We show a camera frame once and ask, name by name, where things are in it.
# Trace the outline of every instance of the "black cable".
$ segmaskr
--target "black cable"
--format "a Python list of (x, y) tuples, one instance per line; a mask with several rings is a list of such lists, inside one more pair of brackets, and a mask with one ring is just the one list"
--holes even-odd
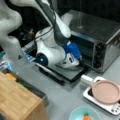
[(46, 35), (47, 33), (49, 33), (51, 30), (53, 30), (53, 29), (55, 28), (55, 25), (56, 25), (56, 13), (55, 13), (55, 10), (54, 10), (53, 6), (51, 5), (50, 7), (51, 7), (51, 9), (53, 10), (53, 12), (54, 12), (54, 16), (55, 16), (55, 19), (54, 19), (54, 25), (53, 25), (53, 26), (51, 27), (51, 29), (48, 30), (46, 33), (44, 33), (44, 34), (42, 34), (42, 35), (36, 37), (36, 38), (34, 39), (34, 42), (37, 42), (36, 39), (38, 39), (38, 38), (40, 38), (40, 37)]

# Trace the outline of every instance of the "oven control knob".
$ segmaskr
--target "oven control knob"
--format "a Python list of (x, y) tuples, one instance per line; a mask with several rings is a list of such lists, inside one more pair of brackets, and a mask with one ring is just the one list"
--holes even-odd
[(101, 67), (101, 62), (100, 61), (96, 61), (94, 63), (94, 68), (100, 68)]
[(99, 44), (96, 46), (96, 51), (101, 52), (102, 50), (104, 50), (104, 45), (103, 45), (102, 43), (99, 43)]

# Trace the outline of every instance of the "pan handle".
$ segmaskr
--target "pan handle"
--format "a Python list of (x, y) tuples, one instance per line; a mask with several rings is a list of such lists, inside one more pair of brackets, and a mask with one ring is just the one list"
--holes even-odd
[(81, 76), (81, 81), (88, 84), (88, 85), (92, 85), (94, 82), (93, 82), (93, 79), (86, 76), (86, 75), (82, 75)]

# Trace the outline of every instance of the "bowl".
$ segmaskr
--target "bowl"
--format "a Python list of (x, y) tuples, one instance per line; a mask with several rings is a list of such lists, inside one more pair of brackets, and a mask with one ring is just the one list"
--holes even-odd
[(69, 120), (83, 120), (84, 115), (88, 114), (91, 120), (100, 120), (99, 115), (95, 110), (87, 106), (78, 107), (70, 114)]

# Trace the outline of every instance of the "kitchen counter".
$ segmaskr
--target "kitchen counter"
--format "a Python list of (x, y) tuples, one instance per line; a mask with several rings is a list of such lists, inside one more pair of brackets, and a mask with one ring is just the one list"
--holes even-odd
[[(95, 78), (102, 76), (120, 84), (120, 56), (103, 74), (90, 70), (86, 75)], [(88, 87), (79, 82), (74, 87), (69, 85), (60, 86), (50, 78), (39, 72), (37, 66), (32, 64), (23, 68), (18, 73), (23, 79), (47, 94), (49, 105), (47, 111), (50, 120), (69, 120), (70, 113), (77, 107), (88, 106), (97, 111), (102, 120), (119, 120), (120, 115), (114, 116), (83, 97), (83, 92)]]

